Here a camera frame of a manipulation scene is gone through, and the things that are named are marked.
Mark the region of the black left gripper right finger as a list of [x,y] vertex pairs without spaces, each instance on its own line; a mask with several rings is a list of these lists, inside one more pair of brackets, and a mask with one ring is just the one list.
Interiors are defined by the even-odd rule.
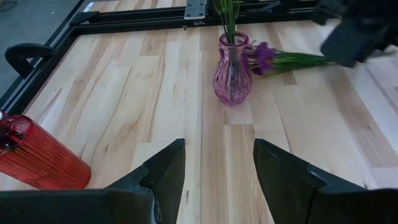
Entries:
[[398,189],[365,189],[264,139],[253,158],[275,224],[398,224]]

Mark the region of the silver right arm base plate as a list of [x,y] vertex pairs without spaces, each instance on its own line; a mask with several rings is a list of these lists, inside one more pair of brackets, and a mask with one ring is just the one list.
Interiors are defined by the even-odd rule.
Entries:
[[206,0],[186,0],[184,19],[199,20],[206,16]]

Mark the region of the purple artificial flower stem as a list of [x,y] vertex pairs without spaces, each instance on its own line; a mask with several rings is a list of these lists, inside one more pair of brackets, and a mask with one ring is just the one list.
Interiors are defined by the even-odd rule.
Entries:
[[258,76],[271,76],[313,67],[335,65],[321,55],[285,52],[270,48],[267,42],[250,43],[243,53],[248,59],[251,71]]

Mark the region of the pink glass vase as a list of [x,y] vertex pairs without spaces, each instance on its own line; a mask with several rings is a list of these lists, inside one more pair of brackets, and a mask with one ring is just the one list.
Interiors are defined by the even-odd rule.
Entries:
[[249,37],[235,32],[235,45],[228,43],[226,34],[219,37],[220,61],[213,78],[213,89],[218,99],[228,105],[241,104],[252,90],[252,75],[248,57],[244,53]]

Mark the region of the black triangular bracket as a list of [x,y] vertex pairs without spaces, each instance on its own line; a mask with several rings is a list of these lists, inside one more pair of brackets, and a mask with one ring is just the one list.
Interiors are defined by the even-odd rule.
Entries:
[[27,60],[28,58],[51,57],[55,49],[42,44],[16,44],[6,49],[4,56],[9,65],[22,77],[27,78],[34,66]]

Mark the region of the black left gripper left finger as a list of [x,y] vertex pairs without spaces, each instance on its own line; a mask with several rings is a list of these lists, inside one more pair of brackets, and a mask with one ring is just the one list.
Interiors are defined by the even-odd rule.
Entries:
[[176,139],[104,189],[0,192],[0,224],[176,224],[184,180]]

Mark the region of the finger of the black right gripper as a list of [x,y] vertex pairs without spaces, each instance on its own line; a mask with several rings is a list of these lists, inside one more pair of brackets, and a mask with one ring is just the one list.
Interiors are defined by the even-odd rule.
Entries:
[[343,67],[384,56],[389,26],[370,19],[349,18],[341,21],[320,47],[321,53]]

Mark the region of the red ribbed glass vase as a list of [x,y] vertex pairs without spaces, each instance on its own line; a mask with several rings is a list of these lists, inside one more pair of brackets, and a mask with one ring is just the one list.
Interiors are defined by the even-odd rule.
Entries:
[[24,115],[0,110],[0,172],[45,190],[84,189],[89,165]]

